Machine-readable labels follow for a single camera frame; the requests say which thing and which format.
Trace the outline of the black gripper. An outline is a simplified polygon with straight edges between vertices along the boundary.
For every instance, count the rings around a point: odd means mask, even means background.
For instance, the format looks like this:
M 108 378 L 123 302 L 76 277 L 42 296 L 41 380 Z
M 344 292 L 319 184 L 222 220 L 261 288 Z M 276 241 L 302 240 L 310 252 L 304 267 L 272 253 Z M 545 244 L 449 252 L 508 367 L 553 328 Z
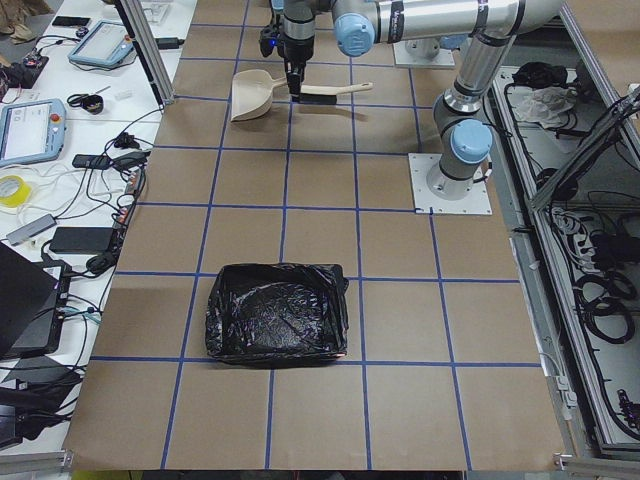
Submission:
M 306 63 L 314 53 L 315 36 L 295 39 L 284 32 L 281 24 L 271 22 L 260 32 L 259 47 L 263 57 L 269 57 L 274 50 L 283 59 L 285 79 L 290 96 L 294 102 L 305 100 L 302 92 Z

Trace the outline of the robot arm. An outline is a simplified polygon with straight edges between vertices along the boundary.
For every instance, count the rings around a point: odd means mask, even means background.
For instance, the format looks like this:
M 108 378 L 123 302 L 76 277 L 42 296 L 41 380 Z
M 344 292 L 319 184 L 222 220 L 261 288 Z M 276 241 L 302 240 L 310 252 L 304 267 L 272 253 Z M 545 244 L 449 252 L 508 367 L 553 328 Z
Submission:
M 561 6 L 559 1 L 331 1 L 325 9 L 340 50 L 352 57 L 376 43 L 470 37 L 453 85 L 434 105 L 443 153 L 426 177 L 436 196 L 458 200 L 471 190 L 492 148 L 491 131 L 475 116 L 513 40 L 544 25 Z
M 270 1 L 271 20 L 260 33 L 260 51 L 269 57 L 276 49 L 283 59 L 285 79 L 294 102 L 334 105 L 335 94 L 303 93 L 306 63 L 314 53 L 315 17 L 329 12 L 331 1 Z

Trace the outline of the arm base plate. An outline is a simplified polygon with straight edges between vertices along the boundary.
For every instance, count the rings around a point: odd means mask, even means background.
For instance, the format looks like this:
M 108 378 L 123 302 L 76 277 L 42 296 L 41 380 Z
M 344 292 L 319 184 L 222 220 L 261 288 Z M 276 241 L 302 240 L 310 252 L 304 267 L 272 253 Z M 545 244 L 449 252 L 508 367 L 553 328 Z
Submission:
M 490 216 L 492 208 L 481 166 L 467 180 L 453 180 L 440 169 L 441 155 L 408 155 L 417 214 Z
M 397 67 L 447 69 L 455 68 L 451 50 L 440 46 L 437 38 L 405 40 L 393 45 Z

